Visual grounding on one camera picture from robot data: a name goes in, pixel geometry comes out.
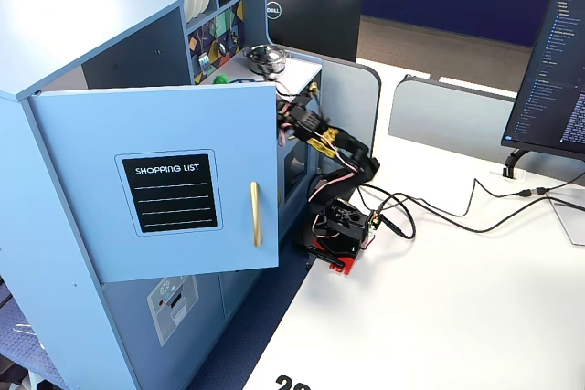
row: dell logo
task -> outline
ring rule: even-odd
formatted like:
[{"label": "dell logo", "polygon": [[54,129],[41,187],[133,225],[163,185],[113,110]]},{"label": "dell logo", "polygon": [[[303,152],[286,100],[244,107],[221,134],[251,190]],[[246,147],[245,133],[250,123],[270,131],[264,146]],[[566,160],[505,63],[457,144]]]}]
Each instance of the dell logo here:
[{"label": "dell logo", "polygon": [[276,20],[282,14],[282,8],[278,2],[269,2],[266,5],[266,14],[269,19]]}]

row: dell monitor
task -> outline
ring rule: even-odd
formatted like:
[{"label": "dell monitor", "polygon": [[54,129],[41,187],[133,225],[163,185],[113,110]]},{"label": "dell monitor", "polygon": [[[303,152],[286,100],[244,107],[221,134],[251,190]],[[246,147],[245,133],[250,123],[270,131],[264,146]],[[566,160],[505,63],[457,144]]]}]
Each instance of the dell monitor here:
[{"label": "dell monitor", "polygon": [[585,0],[550,0],[502,145],[585,160]]},{"label": "dell monitor", "polygon": [[356,61],[362,0],[267,0],[273,43]]}]

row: light blue cabinet door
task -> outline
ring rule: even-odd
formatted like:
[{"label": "light blue cabinet door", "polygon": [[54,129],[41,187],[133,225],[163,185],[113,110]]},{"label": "light blue cabinet door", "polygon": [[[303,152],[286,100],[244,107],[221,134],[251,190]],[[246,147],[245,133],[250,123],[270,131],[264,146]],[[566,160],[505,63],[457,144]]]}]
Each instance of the light blue cabinet door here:
[{"label": "light blue cabinet door", "polygon": [[239,84],[30,98],[101,282],[278,265],[275,96]]}]

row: green knob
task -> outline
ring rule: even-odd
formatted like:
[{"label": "green knob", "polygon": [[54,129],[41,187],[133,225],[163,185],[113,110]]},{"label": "green knob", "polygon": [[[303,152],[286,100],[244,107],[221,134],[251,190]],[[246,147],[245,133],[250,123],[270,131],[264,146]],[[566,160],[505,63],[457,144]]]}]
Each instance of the green knob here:
[{"label": "green knob", "polygon": [[214,84],[229,84],[228,77],[225,75],[217,75],[213,80]]}]

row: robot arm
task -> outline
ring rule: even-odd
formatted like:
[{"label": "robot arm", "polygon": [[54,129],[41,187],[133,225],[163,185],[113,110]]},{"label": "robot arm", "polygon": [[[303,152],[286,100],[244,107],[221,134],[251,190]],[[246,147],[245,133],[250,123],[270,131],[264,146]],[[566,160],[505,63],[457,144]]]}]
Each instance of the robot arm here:
[{"label": "robot arm", "polygon": [[341,128],[329,125],[303,105],[279,100],[278,127],[281,131],[292,131],[297,139],[342,166],[322,175],[308,198],[311,212],[315,214],[315,242],[307,250],[329,262],[332,269],[349,274],[367,240],[372,214],[362,214],[341,196],[372,180],[379,162],[368,156],[369,149],[362,142]]}]

